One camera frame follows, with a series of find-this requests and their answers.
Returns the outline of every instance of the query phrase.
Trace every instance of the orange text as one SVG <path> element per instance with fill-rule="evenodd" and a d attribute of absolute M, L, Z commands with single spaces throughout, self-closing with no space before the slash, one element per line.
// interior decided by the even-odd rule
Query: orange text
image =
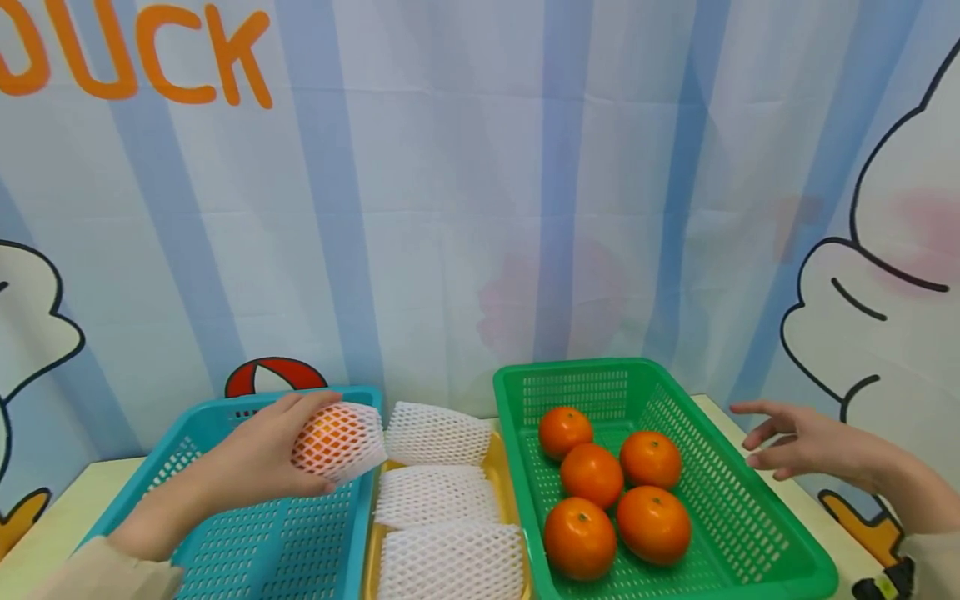
<path fill-rule="evenodd" d="M 140 82 L 112 0 L 93 0 L 93 7 L 116 73 L 113 81 L 98 80 L 90 72 L 66 0 L 45 0 L 44 5 L 57 35 L 57 44 L 80 89 L 104 100 L 124 100 L 136 94 Z M 12 20 L 27 56 L 27 68 L 13 73 L 0 54 L 0 92 L 9 96 L 35 94 L 50 83 L 50 61 L 39 29 L 20 0 L 0 0 L 0 12 L 5 12 Z M 137 14 L 136 52 L 150 86 L 172 102 L 209 104 L 217 99 L 217 88 L 213 84 L 183 87 L 172 83 L 164 75 L 162 62 L 156 52 L 156 34 L 163 27 L 183 27 L 198 32 L 198 35 L 203 35 L 205 29 L 220 74 L 219 83 L 228 104 L 235 107 L 240 105 L 240 86 L 234 70 L 239 63 L 256 102 L 264 108 L 273 107 L 270 89 L 253 54 L 253 45 L 270 27 L 270 16 L 264 11 L 256 11 L 248 16 L 232 34 L 224 30 L 220 10 L 212 4 L 204 7 L 203 18 L 188 9 L 168 4 L 152 5 Z"/>

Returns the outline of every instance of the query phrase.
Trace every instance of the green plastic basket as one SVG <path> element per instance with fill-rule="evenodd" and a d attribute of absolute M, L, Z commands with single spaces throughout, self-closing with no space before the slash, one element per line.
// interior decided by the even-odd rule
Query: green plastic basket
<path fill-rule="evenodd" d="M 493 387 L 538 597 L 821 600 L 836 591 L 824 548 L 660 365 L 623 358 L 513 366 L 497 372 Z M 537 428 L 557 406 L 586 414 L 594 441 L 614 455 L 638 430 L 676 443 L 684 471 L 674 493 L 693 521 L 682 562 L 646 564 L 621 542 L 599 581 L 577 583 L 550 569 L 541 532 L 564 493 Z"/>

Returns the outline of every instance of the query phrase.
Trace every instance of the blue plastic basket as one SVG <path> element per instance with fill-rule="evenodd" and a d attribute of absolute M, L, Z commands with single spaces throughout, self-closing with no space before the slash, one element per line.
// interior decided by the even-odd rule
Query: blue plastic basket
<path fill-rule="evenodd" d="M 383 410 L 375 388 L 332 388 Z M 140 465 L 84 542 L 108 535 L 143 495 L 210 450 L 282 394 L 214 400 L 184 413 Z M 287 498 L 214 516 L 180 545 L 178 598 L 357 598 L 374 471 L 320 498 Z"/>

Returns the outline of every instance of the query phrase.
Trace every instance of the cartoon duck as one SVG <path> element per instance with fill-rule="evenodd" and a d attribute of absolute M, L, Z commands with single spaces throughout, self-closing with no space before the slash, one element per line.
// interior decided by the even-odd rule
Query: cartoon duck
<path fill-rule="evenodd" d="M 84 347 L 80 328 L 58 313 L 61 296 L 60 274 L 46 256 L 0 240 L 0 486 L 11 459 L 10 403 Z M 5 513 L 0 507 L 0 560 L 33 527 L 50 497 L 49 489 L 39 488 Z"/>
<path fill-rule="evenodd" d="M 920 104 L 874 148 L 853 192 L 850 239 L 804 261 L 800 302 L 780 331 L 797 365 L 840 403 L 840 419 L 917 455 L 960 489 L 960 42 Z M 862 515 L 820 499 L 879 561 L 903 532 L 876 497 Z"/>

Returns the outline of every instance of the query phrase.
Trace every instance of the table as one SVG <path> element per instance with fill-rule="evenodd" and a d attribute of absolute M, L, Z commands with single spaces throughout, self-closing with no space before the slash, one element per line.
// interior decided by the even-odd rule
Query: table
<path fill-rule="evenodd" d="M 740 428 L 707 396 L 694 396 L 721 432 L 737 447 Z M 132 458 L 94 463 L 60 496 L 27 536 L 0 562 L 0 596 L 21 600 L 62 563 L 84 538 L 110 500 L 120 492 L 143 461 Z M 879 563 L 836 523 L 820 504 L 792 481 L 764 479 L 829 552 L 840 571 L 835 599 L 852 598 L 850 588 L 881 570 Z"/>

